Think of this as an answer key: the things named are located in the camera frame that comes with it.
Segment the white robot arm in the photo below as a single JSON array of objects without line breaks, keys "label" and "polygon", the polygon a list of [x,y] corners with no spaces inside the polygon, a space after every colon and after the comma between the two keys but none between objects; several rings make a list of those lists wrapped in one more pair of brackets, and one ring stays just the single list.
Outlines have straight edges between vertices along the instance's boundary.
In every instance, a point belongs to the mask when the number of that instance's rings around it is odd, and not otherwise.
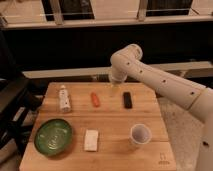
[{"label": "white robot arm", "polygon": [[204,124],[195,171],[213,171],[213,89],[141,62],[143,51],[130,44],[110,57],[109,80],[121,84],[127,77],[142,82],[187,110]]}]

